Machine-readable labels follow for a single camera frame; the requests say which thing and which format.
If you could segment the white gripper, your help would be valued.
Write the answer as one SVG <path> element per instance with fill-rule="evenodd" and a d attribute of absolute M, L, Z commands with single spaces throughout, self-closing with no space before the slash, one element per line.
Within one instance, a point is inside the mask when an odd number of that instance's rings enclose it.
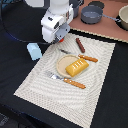
<path fill-rule="evenodd" d="M 44 17 L 41 19 L 43 39 L 47 43 L 59 42 L 70 31 L 69 23 L 72 20 L 72 7 L 63 14 L 54 14 L 50 9 L 48 9 Z"/>

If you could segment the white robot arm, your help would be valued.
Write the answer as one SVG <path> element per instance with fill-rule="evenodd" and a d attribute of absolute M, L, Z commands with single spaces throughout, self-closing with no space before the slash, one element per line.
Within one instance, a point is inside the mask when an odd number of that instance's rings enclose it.
<path fill-rule="evenodd" d="M 33 8 L 47 8 L 41 19 L 43 39 L 47 43 L 59 42 L 70 31 L 69 23 L 73 20 L 74 12 L 69 0 L 25 0 L 25 2 Z"/>

